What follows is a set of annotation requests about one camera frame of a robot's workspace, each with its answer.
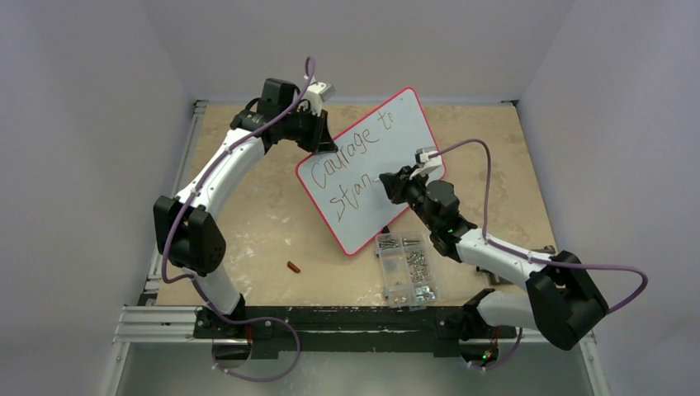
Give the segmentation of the pink framed whiteboard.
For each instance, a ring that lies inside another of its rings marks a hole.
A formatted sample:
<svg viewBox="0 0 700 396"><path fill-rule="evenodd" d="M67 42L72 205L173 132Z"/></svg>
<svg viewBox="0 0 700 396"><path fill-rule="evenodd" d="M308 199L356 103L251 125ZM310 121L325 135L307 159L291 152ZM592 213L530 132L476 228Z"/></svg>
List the pink framed whiteboard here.
<svg viewBox="0 0 700 396"><path fill-rule="evenodd" d="M415 164L415 152L437 147L427 116L406 87L334 139L336 153L310 155L296 176L341 250L357 254L407 205L392 204L372 179Z"/></svg>

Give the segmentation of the brown marker cap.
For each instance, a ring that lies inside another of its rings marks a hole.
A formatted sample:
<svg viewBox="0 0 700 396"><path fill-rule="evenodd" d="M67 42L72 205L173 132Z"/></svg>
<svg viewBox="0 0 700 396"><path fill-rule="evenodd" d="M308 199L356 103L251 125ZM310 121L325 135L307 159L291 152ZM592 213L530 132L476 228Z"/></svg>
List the brown marker cap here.
<svg viewBox="0 0 700 396"><path fill-rule="evenodd" d="M288 262L286 266L296 274L299 274L301 272L301 269L293 262Z"/></svg>

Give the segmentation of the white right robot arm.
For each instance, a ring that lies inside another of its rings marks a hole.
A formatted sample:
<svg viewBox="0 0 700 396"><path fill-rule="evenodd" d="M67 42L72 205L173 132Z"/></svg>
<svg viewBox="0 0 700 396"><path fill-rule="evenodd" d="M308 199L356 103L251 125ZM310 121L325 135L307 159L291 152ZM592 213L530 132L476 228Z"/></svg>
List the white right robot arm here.
<svg viewBox="0 0 700 396"><path fill-rule="evenodd" d="M500 326L527 328L568 351L612 312L575 254L547 255L490 236L460 214L450 182L411 177L413 171L404 166L378 177L389 201L406 204L417 215L440 255L487 270L523 290L517 295L484 289L468 300L462 307L462 340Z"/></svg>

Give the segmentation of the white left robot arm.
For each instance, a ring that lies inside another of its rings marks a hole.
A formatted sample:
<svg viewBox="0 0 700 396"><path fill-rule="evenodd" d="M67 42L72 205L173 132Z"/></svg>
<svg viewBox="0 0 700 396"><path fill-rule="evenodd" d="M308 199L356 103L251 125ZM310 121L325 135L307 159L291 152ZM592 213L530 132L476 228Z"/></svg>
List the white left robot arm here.
<svg viewBox="0 0 700 396"><path fill-rule="evenodd" d="M227 244L216 220L245 174L280 141L292 141L313 155L338 151L323 108L333 93L331 83L311 76L303 87L267 79L261 96L234 116L223 143L193 180L154 202L161 279L192 283L204 302L200 329L216 337L252 334L255 321L222 264Z"/></svg>

